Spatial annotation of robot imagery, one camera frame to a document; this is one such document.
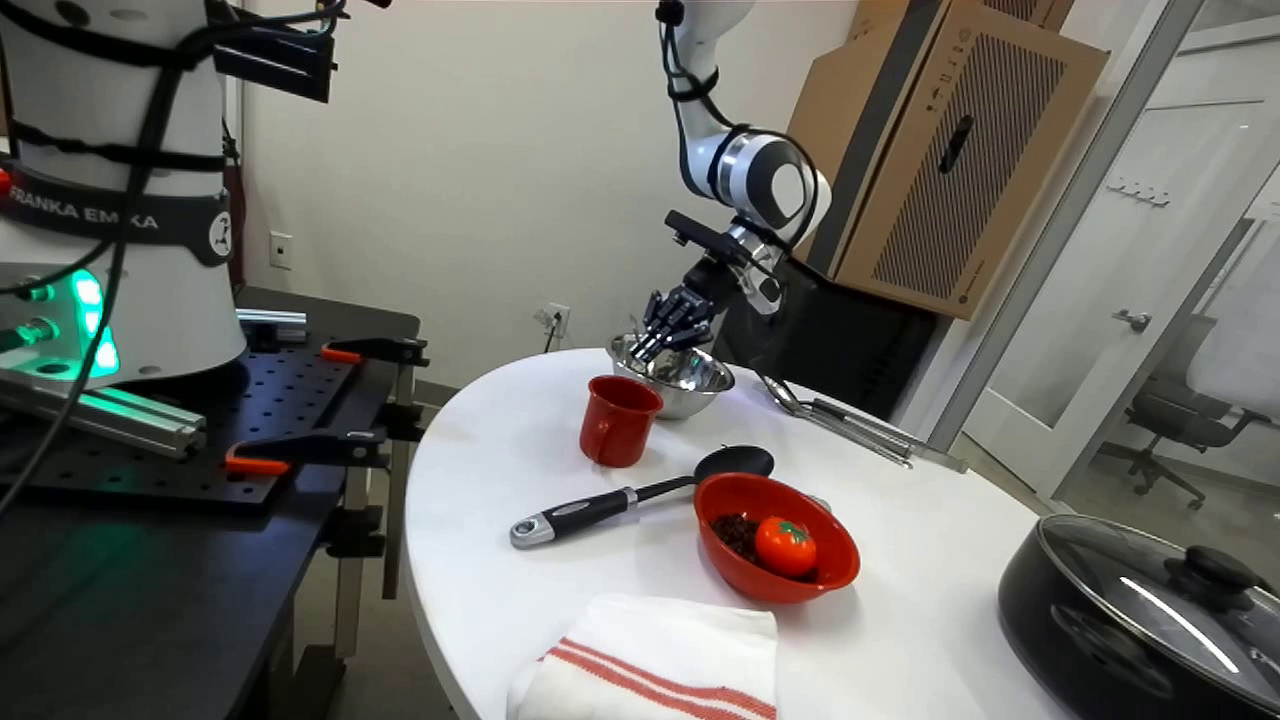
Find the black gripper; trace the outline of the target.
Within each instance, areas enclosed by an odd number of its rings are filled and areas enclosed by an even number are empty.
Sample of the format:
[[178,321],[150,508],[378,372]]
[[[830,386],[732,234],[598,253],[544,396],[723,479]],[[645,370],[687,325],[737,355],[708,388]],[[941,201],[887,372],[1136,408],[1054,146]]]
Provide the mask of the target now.
[[659,370],[685,364],[693,349],[705,345],[708,325],[727,299],[741,296],[737,269],[723,261],[698,261],[685,279],[669,291],[654,291],[645,307],[645,330],[628,345],[626,359]]

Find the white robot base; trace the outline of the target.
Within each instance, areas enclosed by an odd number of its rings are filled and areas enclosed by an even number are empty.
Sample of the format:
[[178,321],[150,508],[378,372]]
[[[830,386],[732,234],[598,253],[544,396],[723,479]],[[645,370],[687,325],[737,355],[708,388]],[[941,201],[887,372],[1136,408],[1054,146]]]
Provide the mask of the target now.
[[246,351],[231,299],[222,0],[0,0],[6,321],[47,321],[16,370],[96,386]]

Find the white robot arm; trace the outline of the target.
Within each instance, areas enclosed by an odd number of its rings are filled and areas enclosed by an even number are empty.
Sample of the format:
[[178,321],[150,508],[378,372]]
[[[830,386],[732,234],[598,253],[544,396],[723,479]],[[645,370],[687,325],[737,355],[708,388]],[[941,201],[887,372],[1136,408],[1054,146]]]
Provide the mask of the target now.
[[745,299],[755,318],[773,318],[783,299],[794,247],[808,239],[830,213],[834,190],[800,139],[741,124],[717,110],[717,40],[737,28],[751,4],[755,0],[658,0],[679,180],[702,201],[727,207],[732,220],[708,230],[685,213],[664,216],[679,245],[702,247],[702,261],[675,290],[649,299],[639,342],[628,349],[634,359],[705,345],[732,299]]

